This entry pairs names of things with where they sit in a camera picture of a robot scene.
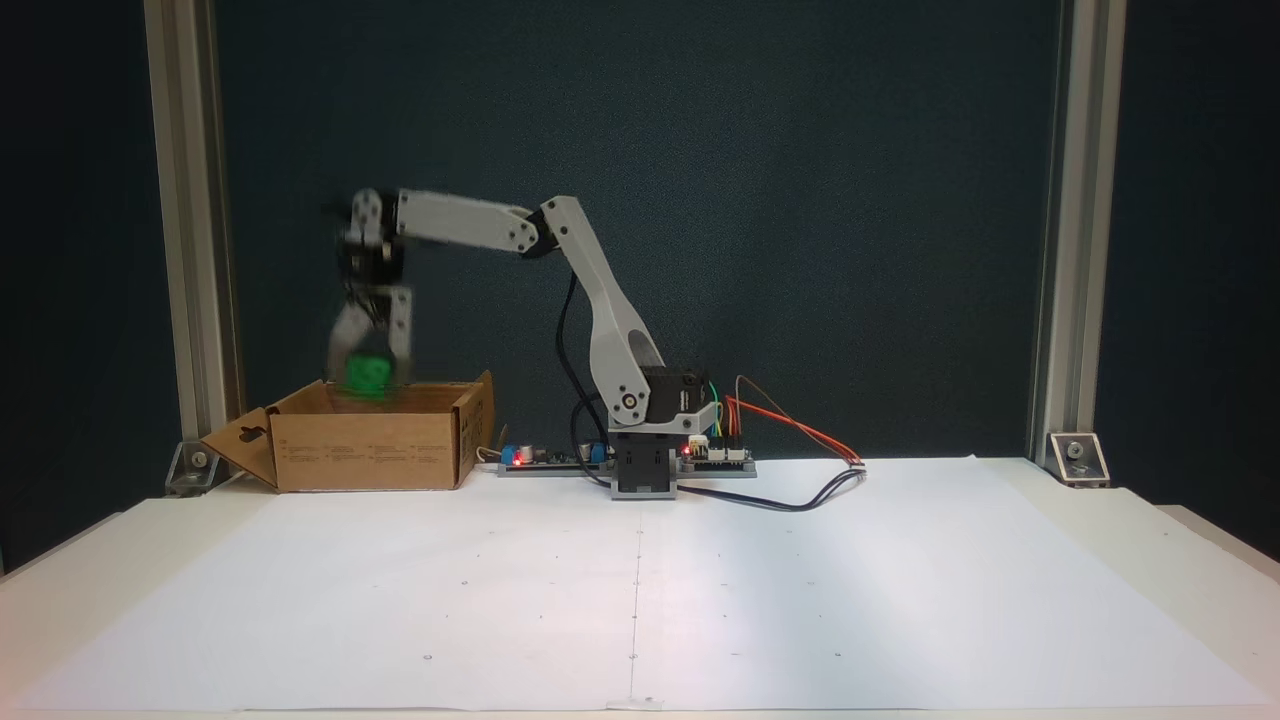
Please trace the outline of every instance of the white paper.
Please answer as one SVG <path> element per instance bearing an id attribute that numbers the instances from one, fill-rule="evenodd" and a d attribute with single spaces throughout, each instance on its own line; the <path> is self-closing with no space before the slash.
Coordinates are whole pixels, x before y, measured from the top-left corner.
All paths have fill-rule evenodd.
<path id="1" fill-rule="evenodd" d="M 803 502 L 841 465 L 758 466 L 733 491 Z M 664 710 L 1268 702 L 974 459 L 646 510 L 634 692 Z"/>
<path id="2" fill-rule="evenodd" d="M 721 487 L 801 501 L 838 462 L 759 468 Z M 795 515 L 486 474 L 457 492 L 282 496 L 22 705 L 1262 702 L 970 459 L 874 462 Z"/>
<path id="3" fill-rule="evenodd" d="M 639 518 L 568 479 L 280 496 L 23 705 L 602 708 L 628 689 Z"/>

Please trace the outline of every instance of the dark backdrop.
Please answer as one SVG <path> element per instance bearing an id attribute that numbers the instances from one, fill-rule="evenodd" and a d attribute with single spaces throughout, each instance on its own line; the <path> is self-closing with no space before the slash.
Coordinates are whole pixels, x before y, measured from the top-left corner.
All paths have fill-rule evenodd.
<path id="1" fill-rule="evenodd" d="M 142 3 L 17 3 L 4 27 L 12 570 L 159 496 L 182 432 Z"/>
<path id="2" fill-rule="evenodd" d="M 1121 484 L 1280 557 L 1280 5 L 1126 24 L 1097 429 Z"/>
<path id="3" fill-rule="evenodd" d="M 252 404 L 321 372 L 340 304 L 324 202 L 566 193 L 668 363 L 745 373 L 869 455 L 1021 455 L 1057 3 L 218 10 Z M 493 369 L 512 438 L 563 447 L 563 259 L 426 247 L 407 279 L 417 377 Z"/>

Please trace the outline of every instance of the orange wire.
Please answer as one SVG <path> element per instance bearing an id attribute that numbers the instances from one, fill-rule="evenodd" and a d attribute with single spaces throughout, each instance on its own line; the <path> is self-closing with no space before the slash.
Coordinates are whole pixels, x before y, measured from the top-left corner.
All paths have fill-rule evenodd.
<path id="1" fill-rule="evenodd" d="M 753 413 L 758 413 L 760 415 L 764 415 L 765 418 L 772 418 L 772 419 L 778 420 L 781 423 L 787 423 L 788 425 L 795 425 L 795 427 L 800 428 L 803 432 L 810 433 L 814 437 L 820 438 L 823 442 L 827 443 L 827 447 L 835 450 L 837 455 L 842 455 L 845 459 L 851 459 L 855 462 L 861 462 L 863 461 L 861 456 L 859 456 L 856 452 L 854 452 L 854 448 L 849 447 L 847 445 L 840 442 L 838 439 L 836 439 L 836 438 L 833 438 L 833 437 L 831 437 L 831 436 L 828 436 L 826 433 L 818 432 L 818 430 L 810 428 L 809 425 L 805 425 L 804 423 L 800 423 L 800 421 L 796 421 L 796 420 L 791 420 L 786 415 L 778 415 L 777 413 L 773 413 L 771 410 L 765 410 L 764 407 L 758 407 L 758 406 L 751 405 L 750 402 L 748 402 L 745 400 L 739 400 L 739 398 L 733 397 L 732 395 L 724 396 L 724 400 L 728 401 L 730 406 L 746 407 L 748 410 L 750 410 Z M 740 414 L 741 414 L 741 409 L 736 409 L 736 411 L 730 415 L 730 420 L 732 420 L 733 416 L 737 416 L 739 421 L 741 421 L 741 415 Z M 732 432 L 733 429 L 736 429 L 736 425 L 735 425 L 735 428 L 731 429 L 730 434 L 733 434 L 733 432 Z"/>

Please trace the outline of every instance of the green wire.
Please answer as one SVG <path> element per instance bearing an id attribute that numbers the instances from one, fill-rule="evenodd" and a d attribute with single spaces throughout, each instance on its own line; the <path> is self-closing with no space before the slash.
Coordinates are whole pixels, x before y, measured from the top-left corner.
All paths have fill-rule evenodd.
<path id="1" fill-rule="evenodd" d="M 714 425 L 714 428 L 716 428 L 716 437 L 719 437 L 721 436 L 721 429 L 719 429 L 719 410 L 721 410 L 719 393 L 716 392 L 716 383 L 713 383 L 710 380 L 707 380 L 707 384 L 710 386 L 710 388 L 712 388 L 712 400 L 716 401 L 716 425 Z"/>

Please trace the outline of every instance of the aluminum frame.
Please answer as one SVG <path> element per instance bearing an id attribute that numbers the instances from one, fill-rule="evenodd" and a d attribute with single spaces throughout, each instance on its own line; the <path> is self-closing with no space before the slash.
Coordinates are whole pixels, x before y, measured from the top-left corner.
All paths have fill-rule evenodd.
<path id="1" fill-rule="evenodd" d="M 1066 3 L 1027 456 L 1093 430 L 1126 0 Z"/>
<path id="2" fill-rule="evenodd" d="M 182 432 L 243 410 L 211 0 L 143 0 Z M 1065 0 L 1027 456 L 1092 432 L 1126 0 Z"/>
<path id="3" fill-rule="evenodd" d="M 244 407 L 211 0 L 143 0 L 182 437 Z"/>

